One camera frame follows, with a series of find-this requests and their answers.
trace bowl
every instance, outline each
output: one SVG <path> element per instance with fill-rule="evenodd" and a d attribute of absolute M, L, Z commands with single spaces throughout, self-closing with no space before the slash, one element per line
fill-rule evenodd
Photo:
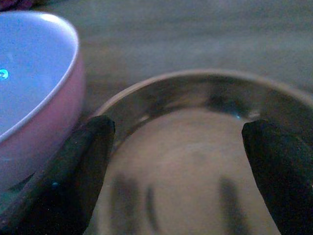
<path fill-rule="evenodd" d="M 311 95 L 253 74 L 191 70 L 133 85 L 97 115 L 116 135 L 86 234 L 280 234 L 241 131 L 266 119 L 312 146 Z"/>
<path fill-rule="evenodd" d="M 0 14 L 0 191 L 24 180 L 60 148 L 82 110 L 79 40 L 44 12 Z"/>

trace blue light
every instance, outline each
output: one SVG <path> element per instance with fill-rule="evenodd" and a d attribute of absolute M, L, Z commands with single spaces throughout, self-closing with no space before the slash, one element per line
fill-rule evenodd
<path fill-rule="evenodd" d="M 8 76 L 9 76 L 8 70 L 5 70 L 5 69 L 0 70 L 0 81 L 7 79 Z"/>

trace black object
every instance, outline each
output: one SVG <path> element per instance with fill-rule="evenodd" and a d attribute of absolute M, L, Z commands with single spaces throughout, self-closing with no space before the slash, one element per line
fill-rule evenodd
<path fill-rule="evenodd" d="M 298 136 L 264 120 L 246 123 L 246 155 L 282 235 L 313 235 L 313 151 Z"/>
<path fill-rule="evenodd" d="M 0 214 L 0 234 L 82 234 L 103 184 L 114 132 L 105 116 L 76 130 Z"/>

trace metal bowl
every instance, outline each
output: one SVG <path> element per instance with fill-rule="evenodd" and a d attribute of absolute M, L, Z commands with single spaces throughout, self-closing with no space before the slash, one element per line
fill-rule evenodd
<path fill-rule="evenodd" d="M 313 143 L 309 94 L 235 71 L 154 77 L 95 115 L 115 121 L 116 137 L 87 234 L 278 235 L 245 155 L 243 124 L 266 119 Z"/>

